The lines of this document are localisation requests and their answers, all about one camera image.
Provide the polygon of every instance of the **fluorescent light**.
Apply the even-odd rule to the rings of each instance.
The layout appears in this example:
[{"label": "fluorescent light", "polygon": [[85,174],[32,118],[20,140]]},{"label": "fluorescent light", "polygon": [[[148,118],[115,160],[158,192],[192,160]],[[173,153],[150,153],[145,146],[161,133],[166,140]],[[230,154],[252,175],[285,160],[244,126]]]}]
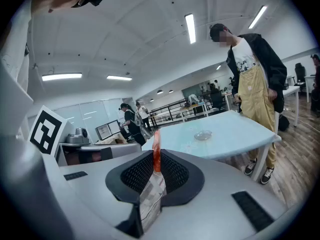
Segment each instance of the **fluorescent light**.
[{"label": "fluorescent light", "polygon": [[89,115],[89,114],[92,114],[92,113],[96,113],[97,111],[92,111],[92,112],[89,112],[89,113],[85,113],[84,115]]},{"label": "fluorescent light", "polygon": [[114,80],[124,80],[124,81],[131,81],[131,77],[123,77],[123,76],[115,76],[115,75],[108,75],[106,79],[114,79]]},{"label": "fluorescent light", "polygon": [[252,29],[255,24],[257,23],[257,21],[260,19],[260,17],[262,16],[262,14],[265,12],[265,10],[268,8],[268,6],[262,6],[258,15],[254,18],[254,20],[252,21],[251,25],[249,26],[249,29]]},{"label": "fluorescent light", "polygon": [[44,74],[42,81],[58,80],[58,79],[70,79],[70,78],[81,78],[81,73],[67,73],[67,74]]},{"label": "fluorescent light", "polygon": [[189,14],[184,17],[185,17],[186,25],[189,31],[190,44],[193,44],[196,42],[196,29],[195,29],[194,15]]}]

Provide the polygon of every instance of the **black jacket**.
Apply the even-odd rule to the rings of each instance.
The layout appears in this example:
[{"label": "black jacket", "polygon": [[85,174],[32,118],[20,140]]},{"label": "black jacket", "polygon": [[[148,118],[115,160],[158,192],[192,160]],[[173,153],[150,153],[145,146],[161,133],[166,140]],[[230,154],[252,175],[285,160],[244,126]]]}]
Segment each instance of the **black jacket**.
[{"label": "black jacket", "polygon": [[[287,79],[286,66],[282,63],[274,50],[270,47],[267,41],[261,37],[260,34],[243,34],[239,35],[239,37],[244,38],[247,41],[251,47],[251,50],[257,56],[261,65],[263,66],[268,79],[269,88],[277,92],[277,97],[273,101],[274,110],[281,113],[284,110],[285,104],[283,88]],[[232,51],[232,46],[228,51],[226,63],[234,74],[232,94],[235,95],[238,93],[240,75],[236,65],[234,53]]]}]

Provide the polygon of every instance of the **black bag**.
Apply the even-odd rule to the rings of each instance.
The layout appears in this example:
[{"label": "black bag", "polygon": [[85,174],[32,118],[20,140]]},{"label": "black bag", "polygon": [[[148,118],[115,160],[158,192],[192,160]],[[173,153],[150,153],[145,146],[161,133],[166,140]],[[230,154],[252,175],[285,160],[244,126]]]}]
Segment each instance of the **black bag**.
[{"label": "black bag", "polygon": [[279,125],[278,130],[284,132],[289,127],[289,120],[284,115],[279,115]]}]

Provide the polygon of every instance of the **shoe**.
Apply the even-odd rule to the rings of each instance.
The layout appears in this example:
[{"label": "shoe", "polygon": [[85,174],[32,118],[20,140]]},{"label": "shoe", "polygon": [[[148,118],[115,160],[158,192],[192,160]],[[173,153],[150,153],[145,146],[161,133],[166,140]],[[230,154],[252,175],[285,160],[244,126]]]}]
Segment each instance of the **shoe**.
[{"label": "shoe", "polygon": [[266,168],[265,173],[261,179],[261,184],[264,185],[268,183],[268,181],[271,179],[271,174],[274,172],[274,170],[275,168],[269,168],[269,167]]},{"label": "shoe", "polygon": [[256,163],[257,163],[257,159],[250,160],[250,163],[246,166],[246,168],[244,170],[244,174],[245,175],[250,175],[254,171]]}]

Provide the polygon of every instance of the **woman with black hair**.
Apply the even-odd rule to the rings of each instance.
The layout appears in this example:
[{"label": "woman with black hair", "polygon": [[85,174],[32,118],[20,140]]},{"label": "woman with black hair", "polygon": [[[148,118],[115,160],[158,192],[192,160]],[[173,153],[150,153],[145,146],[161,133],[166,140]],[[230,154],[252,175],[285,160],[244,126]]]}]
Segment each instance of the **woman with black hair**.
[{"label": "woman with black hair", "polygon": [[121,110],[124,112],[124,120],[120,127],[123,128],[128,126],[129,132],[132,134],[134,140],[143,146],[146,143],[145,138],[141,134],[140,127],[135,124],[136,113],[133,111],[131,106],[126,103],[120,105]]},{"label": "woman with black hair", "polygon": [[320,59],[318,55],[312,55],[315,66],[314,89],[311,92],[311,110],[320,111]]}]

